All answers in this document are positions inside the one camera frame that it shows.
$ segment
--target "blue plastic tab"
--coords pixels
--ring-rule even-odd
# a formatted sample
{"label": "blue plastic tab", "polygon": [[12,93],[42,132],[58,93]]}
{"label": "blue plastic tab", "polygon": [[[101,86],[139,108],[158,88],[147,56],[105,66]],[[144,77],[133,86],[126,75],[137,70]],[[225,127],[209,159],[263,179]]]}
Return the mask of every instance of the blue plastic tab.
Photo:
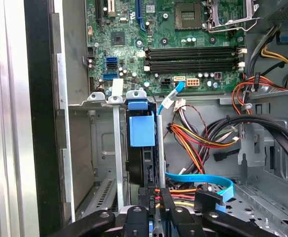
{"label": "blue plastic tab", "polygon": [[155,145],[154,113],[149,116],[129,117],[131,147],[153,147]]}
{"label": "blue plastic tab", "polygon": [[148,110],[148,102],[147,100],[129,101],[128,110]]}
{"label": "blue plastic tab", "polygon": [[224,177],[209,175],[209,174],[170,174],[166,173],[169,179],[176,182],[200,182],[217,184],[226,187],[226,189],[217,192],[223,196],[223,201],[228,201],[234,196],[234,184],[231,180]]}
{"label": "blue plastic tab", "polygon": [[215,204],[215,210],[226,212],[226,206]]}

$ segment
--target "sata port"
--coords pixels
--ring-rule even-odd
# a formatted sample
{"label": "sata port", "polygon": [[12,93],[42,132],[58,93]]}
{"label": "sata port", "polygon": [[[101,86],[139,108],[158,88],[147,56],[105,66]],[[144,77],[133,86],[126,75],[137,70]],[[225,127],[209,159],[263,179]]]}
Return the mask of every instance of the sata port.
{"label": "sata port", "polygon": [[118,67],[118,64],[117,63],[108,63],[107,65],[106,65],[106,67],[107,68],[117,68]]}

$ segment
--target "ram slot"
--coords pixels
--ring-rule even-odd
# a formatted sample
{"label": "ram slot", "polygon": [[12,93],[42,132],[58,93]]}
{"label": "ram slot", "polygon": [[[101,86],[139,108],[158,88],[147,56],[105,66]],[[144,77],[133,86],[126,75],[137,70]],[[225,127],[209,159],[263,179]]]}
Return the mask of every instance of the ram slot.
{"label": "ram slot", "polygon": [[181,62],[150,62],[151,73],[188,73],[208,71],[233,71],[237,68],[237,60],[222,61],[181,61]]}
{"label": "ram slot", "polygon": [[147,49],[147,60],[172,61],[197,58],[229,58],[237,56],[235,47]]}

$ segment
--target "pci slot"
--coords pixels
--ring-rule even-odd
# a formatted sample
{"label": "pci slot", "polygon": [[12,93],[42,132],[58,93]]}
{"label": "pci slot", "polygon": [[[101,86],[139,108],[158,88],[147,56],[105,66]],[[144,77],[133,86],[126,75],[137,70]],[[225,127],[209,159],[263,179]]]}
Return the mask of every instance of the pci slot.
{"label": "pci slot", "polygon": [[102,0],[95,0],[95,17],[96,17],[96,22],[99,25],[100,31],[103,32],[103,29],[102,29],[102,17],[103,17]]}
{"label": "pci slot", "polygon": [[108,0],[108,14],[109,16],[115,17],[115,0]]}
{"label": "pci slot", "polygon": [[136,20],[140,26],[140,29],[142,31],[146,31],[143,23],[143,17],[142,17],[142,1],[141,0],[135,0],[135,8],[136,8]]}
{"label": "pci slot", "polygon": [[208,71],[233,71],[237,68],[237,60],[199,60],[199,61],[180,61],[180,62],[150,62],[150,73],[190,73]]}

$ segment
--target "white label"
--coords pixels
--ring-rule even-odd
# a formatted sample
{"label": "white label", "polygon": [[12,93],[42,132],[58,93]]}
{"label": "white label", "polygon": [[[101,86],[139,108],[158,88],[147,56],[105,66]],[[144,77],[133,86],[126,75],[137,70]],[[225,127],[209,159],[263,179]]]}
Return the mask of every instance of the white label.
{"label": "white label", "polygon": [[129,14],[129,18],[130,18],[130,20],[135,20],[136,14],[135,14],[134,11],[132,11],[132,12]]}
{"label": "white label", "polygon": [[168,96],[162,101],[162,105],[165,109],[169,109],[170,106],[173,104],[173,100],[171,100]]}

